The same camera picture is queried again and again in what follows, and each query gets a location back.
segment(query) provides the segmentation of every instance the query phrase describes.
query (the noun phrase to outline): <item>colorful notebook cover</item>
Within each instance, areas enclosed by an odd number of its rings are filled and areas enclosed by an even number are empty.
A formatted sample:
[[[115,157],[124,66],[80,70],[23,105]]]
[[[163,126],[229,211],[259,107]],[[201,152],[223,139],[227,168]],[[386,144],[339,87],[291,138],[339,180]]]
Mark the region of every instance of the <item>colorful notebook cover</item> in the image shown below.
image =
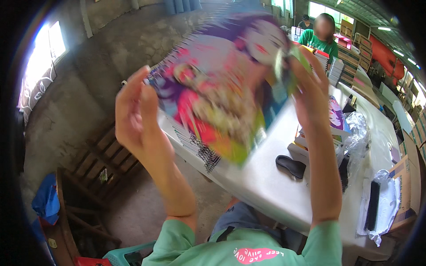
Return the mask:
[[[349,129],[349,125],[346,122],[345,116],[340,109],[339,103],[336,101],[336,98],[331,95],[329,96],[328,111],[331,133],[333,135],[342,136],[342,138],[346,138],[347,136],[351,135],[351,130]]]
[[[148,77],[160,108],[235,163],[266,138],[295,88],[281,58],[309,67],[270,13],[242,2],[185,37]]]

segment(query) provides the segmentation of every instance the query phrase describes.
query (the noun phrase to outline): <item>ceiling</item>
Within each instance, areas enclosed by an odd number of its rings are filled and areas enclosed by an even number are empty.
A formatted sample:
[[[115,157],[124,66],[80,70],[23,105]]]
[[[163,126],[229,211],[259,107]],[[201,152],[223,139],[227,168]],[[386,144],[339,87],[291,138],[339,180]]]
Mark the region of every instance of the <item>ceiling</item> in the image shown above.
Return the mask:
[[[407,58],[410,58],[416,62],[413,55],[413,45],[404,38],[403,31],[398,29],[398,24],[394,15],[385,11],[383,4],[381,4],[379,0],[342,0],[338,5],[337,0],[313,0],[313,2],[323,4],[353,17],[357,20],[357,23],[362,22],[367,26],[391,28],[391,31],[384,31],[377,29],[377,27],[372,27],[371,34],[382,43],[389,46],[391,51],[395,49],[404,54],[404,57],[397,54],[395,55],[407,66],[415,77],[420,78],[419,69],[407,60]]]

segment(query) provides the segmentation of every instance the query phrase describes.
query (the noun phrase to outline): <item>hand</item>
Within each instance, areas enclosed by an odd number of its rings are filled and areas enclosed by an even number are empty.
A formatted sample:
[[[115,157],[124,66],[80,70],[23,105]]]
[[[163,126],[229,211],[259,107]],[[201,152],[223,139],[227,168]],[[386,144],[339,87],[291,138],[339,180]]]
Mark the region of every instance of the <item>hand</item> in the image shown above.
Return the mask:
[[[157,123],[158,98],[144,84],[149,66],[135,72],[115,99],[115,136],[151,176],[173,171],[174,150]]]
[[[305,47],[300,46],[299,51],[305,56],[314,68],[314,73],[308,73],[296,59],[290,60],[291,70],[298,79],[298,89],[294,95],[296,101],[297,119],[304,128],[305,133],[315,132],[318,129],[328,129],[328,78],[324,69],[315,56]]]

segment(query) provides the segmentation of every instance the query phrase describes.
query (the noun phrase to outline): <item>teal plastic stool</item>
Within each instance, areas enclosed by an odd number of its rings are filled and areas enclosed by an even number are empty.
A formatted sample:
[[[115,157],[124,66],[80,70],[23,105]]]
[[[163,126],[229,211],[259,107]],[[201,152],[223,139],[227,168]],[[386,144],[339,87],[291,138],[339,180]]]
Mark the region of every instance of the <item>teal plastic stool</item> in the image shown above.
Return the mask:
[[[152,248],[155,244],[155,241],[141,244],[137,246],[131,246],[128,248],[122,248],[122,249],[114,249],[109,251],[103,259],[108,259],[112,266],[133,266],[135,263],[138,263],[140,266],[141,262],[139,262],[138,259],[134,259],[134,256],[128,256],[128,258],[125,258],[125,255],[138,252],[143,249]]]

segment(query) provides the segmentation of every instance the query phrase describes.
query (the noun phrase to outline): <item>mint green shirt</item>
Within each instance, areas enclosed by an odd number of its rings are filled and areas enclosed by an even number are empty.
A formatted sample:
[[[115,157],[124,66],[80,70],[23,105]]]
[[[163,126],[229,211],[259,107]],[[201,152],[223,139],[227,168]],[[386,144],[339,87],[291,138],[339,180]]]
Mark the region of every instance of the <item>mint green shirt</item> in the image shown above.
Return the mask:
[[[302,35],[299,38],[299,43],[303,44],[305,46],[311,47],[311,48],[316,48],[320,51],[323,51],[325,53],[327,53],[328,55],[334,56],[335,58],[338,57],[339,55],[339,50],[337,48],[337,43],[332,42],[331,44],[328,44],[325,41],[319,40],[315,35],[314,35],[314,30],[312,29],[306,29]]]
[[[342,242],[336,221],[323,222],[309,232],[301,255],[282,248],[266,232],[258,229],[234,229],[226,241],[216,243],[224,230],[208,243],[195,246],[195,234],[179,220],[163,224],[154,251],[142,266],[295,266],[342,265]]]

